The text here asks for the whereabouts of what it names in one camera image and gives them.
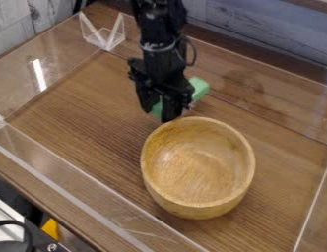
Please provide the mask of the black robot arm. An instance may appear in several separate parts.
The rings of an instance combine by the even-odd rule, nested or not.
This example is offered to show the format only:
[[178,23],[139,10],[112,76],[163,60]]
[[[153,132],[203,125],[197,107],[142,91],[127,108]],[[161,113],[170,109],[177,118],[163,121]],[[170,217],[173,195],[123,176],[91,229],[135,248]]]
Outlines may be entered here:
[[139,28],[142,57],[127,59],[128,78],[134,81],[142,110],[149,113],[161,102],[159,118],[169,122],[182,115],[195,91],[185,70],[189,39],[182,33],[187,10],[182,0],[130,0]]

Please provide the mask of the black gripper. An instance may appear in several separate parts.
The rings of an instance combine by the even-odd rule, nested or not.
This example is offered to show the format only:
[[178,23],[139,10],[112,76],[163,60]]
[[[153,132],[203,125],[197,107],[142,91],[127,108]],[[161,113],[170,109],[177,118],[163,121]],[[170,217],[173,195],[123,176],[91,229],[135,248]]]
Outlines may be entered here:
[[194,61],[187,61],[187,45],[142,46],[141,52],[141,58],[127,59],[128,78],[134,81],[138,102],[146,113],[162,99],[161,122],[165,123],[190,107],[194,87],[185,70]]

